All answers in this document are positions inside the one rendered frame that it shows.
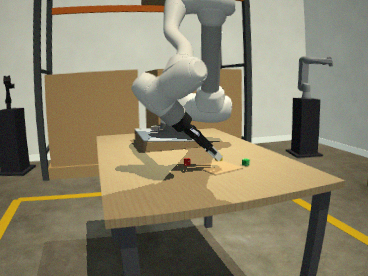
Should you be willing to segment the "tan flat mat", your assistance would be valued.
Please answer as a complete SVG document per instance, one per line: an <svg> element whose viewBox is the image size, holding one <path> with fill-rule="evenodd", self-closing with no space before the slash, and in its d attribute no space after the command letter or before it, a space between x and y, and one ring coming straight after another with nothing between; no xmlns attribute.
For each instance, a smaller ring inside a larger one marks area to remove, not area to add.
<svg viewBox="0 0 368 276"><path fill-rule="evenodd" d="M218 175L218 174L223 174L223 173L243 169L242 167L230 164L225 161L206 163L206 164L196 165L194 167L204 170L213 175Z"/></svg>

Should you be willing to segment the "green die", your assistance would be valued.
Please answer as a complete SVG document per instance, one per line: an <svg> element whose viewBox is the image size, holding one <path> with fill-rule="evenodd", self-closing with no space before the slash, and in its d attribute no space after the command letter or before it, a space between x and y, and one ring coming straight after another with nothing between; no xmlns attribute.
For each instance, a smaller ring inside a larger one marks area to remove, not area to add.
<svg viewBox="0 0 368 276"><path fill-rule="evenodd" d="M242 165L243 165L243 166L248 166L248 165L250 165L250 159L242 159Z"/></svg>

